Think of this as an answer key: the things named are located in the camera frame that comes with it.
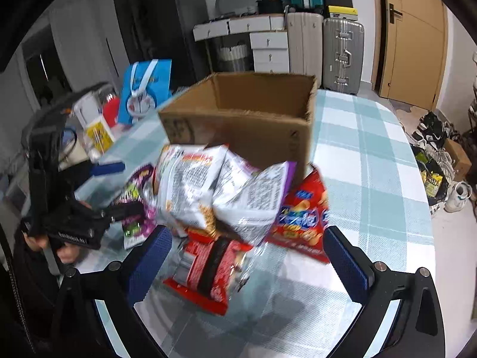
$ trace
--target wooden door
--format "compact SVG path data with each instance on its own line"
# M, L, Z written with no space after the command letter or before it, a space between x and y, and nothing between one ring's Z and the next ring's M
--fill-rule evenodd
M431 109L445 63L444 5L441 0L385 3L387 37L379 95Z

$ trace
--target human hand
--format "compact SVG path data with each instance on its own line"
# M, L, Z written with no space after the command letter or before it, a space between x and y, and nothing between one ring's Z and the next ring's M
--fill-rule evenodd
M48 236L41 235L38 237L28 237L23 233L23 238L30 249L33 251L40 251L49 245ZM75 262L80 255L80 247L71 243L65 243L64 246L56 251L56 255L63 264L70 264Z

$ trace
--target blue shopping bag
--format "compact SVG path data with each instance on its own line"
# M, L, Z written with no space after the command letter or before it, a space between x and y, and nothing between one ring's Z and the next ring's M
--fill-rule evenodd
M123 81L118 122L133 124L169 98L172 61L153 59L130 65Z

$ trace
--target table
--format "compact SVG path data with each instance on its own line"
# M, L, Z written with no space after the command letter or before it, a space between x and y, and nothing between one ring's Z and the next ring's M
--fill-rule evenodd
M377 102L319 90L311 159L330 199L330 223L372 261L414 273L435 273L429 207L424 186L397 118ZM77 192L93 206L107 203L134 169L155 162L166 142L156 114L136 125L105 155L126 172L94 178ZM102 248L78 263L81 272L123 260L120 226L106 232ZM170 357L326 357L356 316L331 265L268 244L245 287L224 317L199 310L154 281L135 309ZM98 309L118 355L127 357L102 302ZM394 318L392 302L368 355L379 351Z

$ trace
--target white snack package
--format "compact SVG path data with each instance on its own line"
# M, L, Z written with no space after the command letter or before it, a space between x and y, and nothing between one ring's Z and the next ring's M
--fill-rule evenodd
M274 224L295 163L284 162L262 172L228 151L213 198L215 217L252 246L259 245Z
M173 227L193 226L209 234L215 232L213 186L227 150L226 146L203 149L172 145L161 154L156 180L160 218Z

